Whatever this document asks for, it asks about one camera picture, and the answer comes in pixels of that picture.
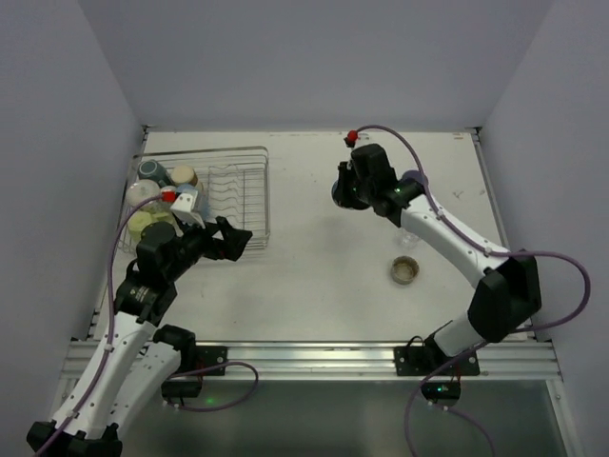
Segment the dark teal mug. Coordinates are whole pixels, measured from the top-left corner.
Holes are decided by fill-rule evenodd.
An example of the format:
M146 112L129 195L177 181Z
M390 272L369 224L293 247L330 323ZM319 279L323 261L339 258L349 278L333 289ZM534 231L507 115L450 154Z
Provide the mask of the dark teal mug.
M137 169L137 175L140 180L153 181L160 188L173 185L167 169L156 160L141 162Z

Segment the beige brown cup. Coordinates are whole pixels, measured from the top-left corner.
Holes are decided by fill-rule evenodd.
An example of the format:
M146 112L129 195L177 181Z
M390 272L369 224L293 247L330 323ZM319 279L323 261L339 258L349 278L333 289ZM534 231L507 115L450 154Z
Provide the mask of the beige brown cup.
M176 187L190 185L196 189L200 187L199 177L194 168L190 166L176 166L170 172L170 179Z

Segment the lavender plastic cup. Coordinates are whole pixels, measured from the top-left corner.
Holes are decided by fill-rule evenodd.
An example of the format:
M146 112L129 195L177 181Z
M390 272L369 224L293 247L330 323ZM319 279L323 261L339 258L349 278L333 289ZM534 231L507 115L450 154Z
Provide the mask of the lavender plastic cup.
M413 179L422 185L428 183L427 177L424 174L421 174L418 170L414 169L408 170L403 174L402 180L405 179Z

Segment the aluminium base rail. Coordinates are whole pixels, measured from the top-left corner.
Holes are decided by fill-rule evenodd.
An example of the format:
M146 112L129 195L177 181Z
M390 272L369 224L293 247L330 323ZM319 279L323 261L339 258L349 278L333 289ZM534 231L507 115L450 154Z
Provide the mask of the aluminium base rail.
M221 342L229 361L254 366L262 381L415 381L403 376L396 342ZM556 381L561 370L554 348L535 341L489 345L467 358L478 366L473 381Z

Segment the dark blue mug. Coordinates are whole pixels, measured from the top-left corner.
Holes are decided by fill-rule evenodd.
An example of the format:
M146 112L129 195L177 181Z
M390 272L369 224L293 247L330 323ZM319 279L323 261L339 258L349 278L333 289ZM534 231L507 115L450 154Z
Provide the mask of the dark blue mug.
M345 190L335 190L335 182L334 182L334 184L332 185L332 188L331 188L331 197L332 197L332 194L337 194L337 193L342 193L342 194L356 194L356 193L355 193L355 190L354 190L354 189L352 189L352 188L350 188L350 189L345 189Z

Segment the clear glass cup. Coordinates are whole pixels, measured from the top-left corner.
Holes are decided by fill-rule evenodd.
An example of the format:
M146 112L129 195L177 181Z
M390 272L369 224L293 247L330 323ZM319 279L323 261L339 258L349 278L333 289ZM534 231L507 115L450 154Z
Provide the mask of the clear glass cup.
M420 238L417 235L404 228L398 229L395 240L398 246L403 249L412 249L420 242Z

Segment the white patterned cup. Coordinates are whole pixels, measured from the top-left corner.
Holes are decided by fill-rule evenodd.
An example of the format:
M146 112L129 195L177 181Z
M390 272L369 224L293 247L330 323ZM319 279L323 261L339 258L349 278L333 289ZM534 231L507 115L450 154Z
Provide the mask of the white patterned cup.
M131 207L140 205L143 201L158 196L161 188L152 180L143 179L133 183L126 192L126 201Z

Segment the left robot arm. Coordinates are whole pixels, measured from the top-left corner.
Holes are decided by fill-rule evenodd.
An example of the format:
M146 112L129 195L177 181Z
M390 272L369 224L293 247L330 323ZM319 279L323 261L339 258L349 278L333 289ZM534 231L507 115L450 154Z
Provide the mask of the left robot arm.
M123 283L108 301L103 339L51 420L34 423L27 441L37 456L118 456L136 417L172 376L210 373L196 367L193 332L161 323L176 281L200 259L235 262L252 233L226 218L178 234L167 222L147 226Z

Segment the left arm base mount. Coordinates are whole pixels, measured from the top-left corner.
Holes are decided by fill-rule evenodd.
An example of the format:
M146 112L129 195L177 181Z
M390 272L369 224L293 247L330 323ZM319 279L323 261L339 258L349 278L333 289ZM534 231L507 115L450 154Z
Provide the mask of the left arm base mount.
M194 355L186 364L181 364L177 372L164 381L161 394L164 400L186 404L186 400L196 399L204 387L204 374L183 376L183 373L204 368L215 367L227 361L226 346L197 346Z

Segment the speckled ceramic cup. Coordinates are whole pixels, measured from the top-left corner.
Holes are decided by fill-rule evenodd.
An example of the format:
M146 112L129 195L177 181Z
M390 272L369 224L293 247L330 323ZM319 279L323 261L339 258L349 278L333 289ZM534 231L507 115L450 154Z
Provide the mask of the speckled ceramic cup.
M390 267L391 279L401 286L411 284L419 275L419 263L410 256L396 257Z

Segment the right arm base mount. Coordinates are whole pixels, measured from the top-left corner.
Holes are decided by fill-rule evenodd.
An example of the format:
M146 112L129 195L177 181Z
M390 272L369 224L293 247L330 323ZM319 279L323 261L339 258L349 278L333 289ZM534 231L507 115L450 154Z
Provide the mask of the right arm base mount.
M407 343L393 348L393 361L396 374L401 377L424 377L449 360L430 337L412 337ZM479 376L481 369L476 352L460 359L440 373L444 381L430 379L420 391L425 400L433 404L452 407L462 396L462 377Z

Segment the light blue cup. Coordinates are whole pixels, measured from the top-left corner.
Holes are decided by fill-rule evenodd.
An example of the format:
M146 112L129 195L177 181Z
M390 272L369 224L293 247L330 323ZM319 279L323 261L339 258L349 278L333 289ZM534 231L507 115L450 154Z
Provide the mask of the light blue cup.
M210 218L207 194L202 187L184 184L177 188L177 192L175 207L185 215L185 221L207 221Z

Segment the yellow-green cup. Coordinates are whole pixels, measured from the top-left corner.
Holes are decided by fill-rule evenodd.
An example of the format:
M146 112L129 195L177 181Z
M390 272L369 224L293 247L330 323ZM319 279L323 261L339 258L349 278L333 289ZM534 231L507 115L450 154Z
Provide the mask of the yellow-green cup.
M157 222L174 223L173 216L168 212L147 212L138 210L128 220L128 234L133 243L137 244L141 238L144 229Z

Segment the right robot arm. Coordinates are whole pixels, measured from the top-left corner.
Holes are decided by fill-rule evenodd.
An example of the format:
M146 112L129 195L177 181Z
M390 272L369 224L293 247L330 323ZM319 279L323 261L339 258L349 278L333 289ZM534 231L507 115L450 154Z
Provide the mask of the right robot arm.
M380 145L357 143L338 171L332 188L337 206L372 209L416 235L473 287L467 310L426 338L434 357L452 358L482 342L498 343L540 310L536 260L513 256L462 222L448 221L422 178L397 177Z

